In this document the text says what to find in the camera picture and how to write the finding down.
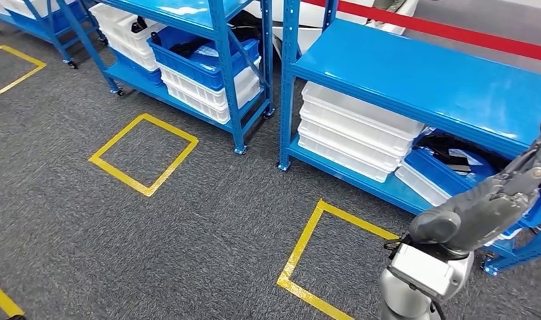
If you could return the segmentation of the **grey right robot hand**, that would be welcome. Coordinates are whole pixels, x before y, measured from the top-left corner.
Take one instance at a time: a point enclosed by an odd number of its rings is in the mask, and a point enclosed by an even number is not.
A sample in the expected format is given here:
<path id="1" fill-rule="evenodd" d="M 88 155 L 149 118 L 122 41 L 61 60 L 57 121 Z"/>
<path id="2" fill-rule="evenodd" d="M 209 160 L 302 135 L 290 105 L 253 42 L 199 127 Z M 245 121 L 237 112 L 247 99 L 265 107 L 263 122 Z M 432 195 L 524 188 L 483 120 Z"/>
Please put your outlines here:
<path id="1" fill-rule="evenodd" d="M 540 135 L 501 172 L 417 215 L 408 235 L 462 259 L 517 222 L 540 196 Z"/>

